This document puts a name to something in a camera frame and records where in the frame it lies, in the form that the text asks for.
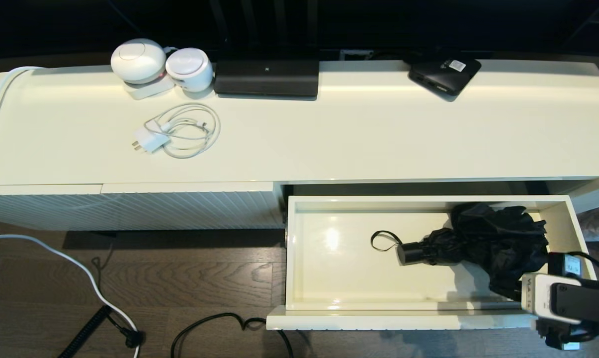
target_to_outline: round white device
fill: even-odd
[[[155,41],[132,39],[111,54],[111,69],[129,84],[146,84],[165,72],[166,55]]]
[[[213,67],[204,51],[182,48],[167,59],[167,73],[185,91],[202,91],[213,80]]]

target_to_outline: black umbrella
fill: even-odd
[[[494,210],[483,202],[469,202],[451,211],[453,229],[439,229],[416,243],[402,243],[390,231],[377,231],[370,238],[390,236],[402,265],[458,263],[479,265],[490,275],[490,290],[520,301],[519,279],[547,263],[545,221],[533,221],[524,206]]]

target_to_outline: open drawer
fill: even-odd
[[[418,242],[449,225],[452,207],[474,201],[525,206],[534,220],[546,220],[550,251],[587,251],[567,195],[291,196],[286,305],[270,313],[267,328],[529,327],[531,315],[520,303],[492,293],[480,267],[402,267],[395,250],[370,246],[377,230]],[[595,279],[590,263],[584,262],[583,271],[585,278]]]

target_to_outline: label sticker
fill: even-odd
[[[454,60],[449,64],[449,68],[453,68],[454,70],[457,70],[458,72],[462,72],[465,69],[466,64]]]
[[[575,256],[565,255],[565,270],[567,272],[581,275],[582,265],[580,259]]]

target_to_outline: wooden floor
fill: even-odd
[[[0,224],[0,233],[36,236],[86,265],[95,257],[104,263],[114,242],[102,270],[102,293],[147,332],[143,358],[168,357],[174,336],[195,320],[225,311],[265,317],[284,302],[283,232],[259,237],[243,231],[122,233],[112,241]],[[0,240],[0,358],[58,356],[100,306],[88,278],[73,264],[31,242]],[[529,329],[287,334],[296,357],[599,358],[599,339],[584,344],[582,351],[559,352]],[[133,350],[108,322],[77,355],[131,356]],[[242,332],[235,320],[223,318],[186,336],[180,356],[283,358],[286,352],[277,333],[263,328]]]

